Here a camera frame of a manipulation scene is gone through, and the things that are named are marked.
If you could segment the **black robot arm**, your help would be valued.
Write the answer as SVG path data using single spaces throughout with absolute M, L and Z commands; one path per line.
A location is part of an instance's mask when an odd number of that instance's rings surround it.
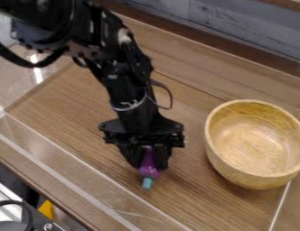
M 125 22 L 94 0 L 0 0 L 11 17 L 11 37 L 47 57 L 33 63 L 0 42 L 0 57 L 23 68 L 43 68 L 67 55 L 106 88 L 118 117 L 99 125 L 134 168 L 154 151 L 158 170 L 169 168 L 172 150 L 185 145 L 184 125 L 161 115 L 150 58 Z

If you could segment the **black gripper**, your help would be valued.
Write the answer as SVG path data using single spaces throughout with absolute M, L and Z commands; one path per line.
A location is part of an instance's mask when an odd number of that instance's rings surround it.
M 111 103 L 118 118 L 105 121 L 99 130 L 105 134 L 106 143 L 118 146 L 119 152 L 130 166 L 141 168 L 146 145 L 155 146 L 157 168 L 169 168 L 172 147 L 184 147 L 184 125 L 158 112 L 149 100 Z

